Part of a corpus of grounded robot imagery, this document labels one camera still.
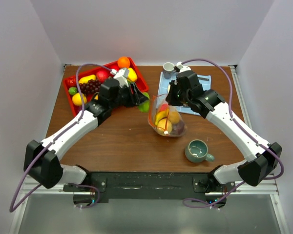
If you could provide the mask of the peach toy fruit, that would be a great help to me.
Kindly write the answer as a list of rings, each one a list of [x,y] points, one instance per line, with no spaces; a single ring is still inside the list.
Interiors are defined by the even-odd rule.
[[[168,109],[169,109],[169,105],[166,104],[166,103],[164,103],[163,105],[161,105],[159,111],[160,111],[160,112],[165,112],[165,111],[167,111]]]

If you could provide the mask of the green bell pepper toy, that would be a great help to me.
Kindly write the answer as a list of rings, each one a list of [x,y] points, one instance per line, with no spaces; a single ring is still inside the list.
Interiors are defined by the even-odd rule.
[[[137,108],[141,113],[148,113],[150,108],[150,96],[147,92],[143,92],[143,94],[148,98],[148,100],[143,104],[139,105]]]

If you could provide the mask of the yellow banana toy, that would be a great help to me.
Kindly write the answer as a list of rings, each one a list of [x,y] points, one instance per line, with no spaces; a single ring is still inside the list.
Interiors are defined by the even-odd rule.
[[[165,111],[165,112],[158,112],[156,114],[156,116],[155,116],[155,122],[154,122],[154,124],[155,125],[158,125],[158,123],[160,122],[160,120],[167,118],[167,115],[168,115],[167,111]]]

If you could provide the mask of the orange yellow mango toy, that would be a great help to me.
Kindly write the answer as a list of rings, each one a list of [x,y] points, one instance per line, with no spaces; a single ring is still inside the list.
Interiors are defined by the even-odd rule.
[[[169,111],[169,114],[168,114],[168,120],[171,122],[171,124],[177,124],[179,123],[180,121],[180,115],[177,111]]]

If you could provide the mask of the clear zip top bag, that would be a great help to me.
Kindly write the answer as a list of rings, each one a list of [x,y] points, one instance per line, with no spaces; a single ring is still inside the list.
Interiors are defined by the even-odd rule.
[[[177,109],[166,101],[167,94],[153,96],[148,114],[148,123],[163,137],[181,137],[187,127]]]

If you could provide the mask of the yellow lemon toy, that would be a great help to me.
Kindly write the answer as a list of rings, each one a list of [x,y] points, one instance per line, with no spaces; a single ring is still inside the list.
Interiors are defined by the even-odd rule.
[[[173,126],[172,123],[167,119],[164,118],[159,121],[156,126],[157,132],[164,135],[169,135],[172,132]]]

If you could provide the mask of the dark red plum toy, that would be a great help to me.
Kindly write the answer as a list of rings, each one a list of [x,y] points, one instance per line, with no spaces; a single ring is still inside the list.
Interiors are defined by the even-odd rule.
[[[173,128],[172,128],[173,135],[182,135],[184,131],[185,131],[185,124],[182,120],[176,124],[173,124]]]

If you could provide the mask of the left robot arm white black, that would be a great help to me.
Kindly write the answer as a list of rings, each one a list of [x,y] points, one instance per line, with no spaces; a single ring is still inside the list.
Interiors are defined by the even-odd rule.
[[[100,126],[119,107],[136,107],[149,98],[135,83],[121,86],[116,79],[106,80],[84,109],[54,135],[26,146],[24,171],[39,184],[50,189],[58,183],[74,184],[80,191],[91,187],[87,170],[60,163],[64,154],[84,135]]]

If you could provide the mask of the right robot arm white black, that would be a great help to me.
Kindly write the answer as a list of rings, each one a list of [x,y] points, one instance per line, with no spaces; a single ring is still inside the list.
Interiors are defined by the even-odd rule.
[[[169,105],[186,105],[207,119],[235,144],[244,157],[238,163],[220,165],[210,172],[208,187],[212,191],[220,191],[226,183],[238,180],[255,187],[277,167],[281,145],[269,143],[256,134],[215,90],[205,91],[195,72],[180,72],[168,86],[166,101]]]

